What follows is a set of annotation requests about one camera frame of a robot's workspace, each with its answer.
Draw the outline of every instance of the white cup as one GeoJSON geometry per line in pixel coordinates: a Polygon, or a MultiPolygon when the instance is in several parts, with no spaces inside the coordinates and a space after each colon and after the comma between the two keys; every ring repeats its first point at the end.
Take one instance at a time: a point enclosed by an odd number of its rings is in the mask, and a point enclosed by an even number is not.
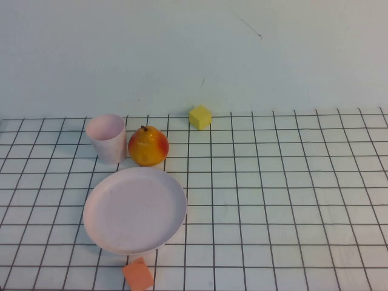
{"type": "Polygon", "coordinates": [[[117,164],[127,156],[127,138],[124,120],[115,114],[93,118],[86,127],[99,158],[107,164],[117,164]]]}

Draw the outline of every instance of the plate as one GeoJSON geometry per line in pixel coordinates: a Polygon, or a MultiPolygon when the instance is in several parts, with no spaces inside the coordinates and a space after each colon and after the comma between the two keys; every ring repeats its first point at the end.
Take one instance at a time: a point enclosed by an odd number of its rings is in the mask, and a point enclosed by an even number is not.
{"type": "Polygon", "coordinates": [[[84,207],[88,236],[121,255],[138,255],[164,245],[181,227],[187,200],[166,172],[129,168],[102,180],[84,207]]]}

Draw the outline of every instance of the orange sponge cube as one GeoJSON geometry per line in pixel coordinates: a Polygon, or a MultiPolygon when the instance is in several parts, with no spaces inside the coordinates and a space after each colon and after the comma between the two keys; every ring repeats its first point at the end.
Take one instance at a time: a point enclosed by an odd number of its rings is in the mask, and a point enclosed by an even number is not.
{"type": "Polygon", "coordinates": [[[143,258],[134,260],[122,268],[122,272],[132,291],[144,291],[153,285],[152,275],[143,258]]]}

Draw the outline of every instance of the grid tablecloth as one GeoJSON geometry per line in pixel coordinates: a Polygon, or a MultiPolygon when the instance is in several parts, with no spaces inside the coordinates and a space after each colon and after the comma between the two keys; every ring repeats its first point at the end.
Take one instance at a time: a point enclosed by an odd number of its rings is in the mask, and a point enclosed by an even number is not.
{"type": "MultiPolygon", "coordinates": [[[[382,109],[124,117],[168,136],[185,223],[144,256],[150,290],[387,290],[388,113],[382,109]]],[[[89,118],[0,123],[0,286],[128,290],[82,223],[88,193],[136,166],[100,162],[89,118]]]]}

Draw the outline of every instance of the yellow cube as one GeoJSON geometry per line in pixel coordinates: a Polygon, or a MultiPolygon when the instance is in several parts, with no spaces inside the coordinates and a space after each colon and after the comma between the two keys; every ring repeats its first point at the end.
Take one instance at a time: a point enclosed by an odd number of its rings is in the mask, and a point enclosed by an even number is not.
{"type": "Polygon", "coordinates": [[[197,106],[189,112],[189,123],[202,130],[212,123],[212,113],[203,105],[197,106]]]}

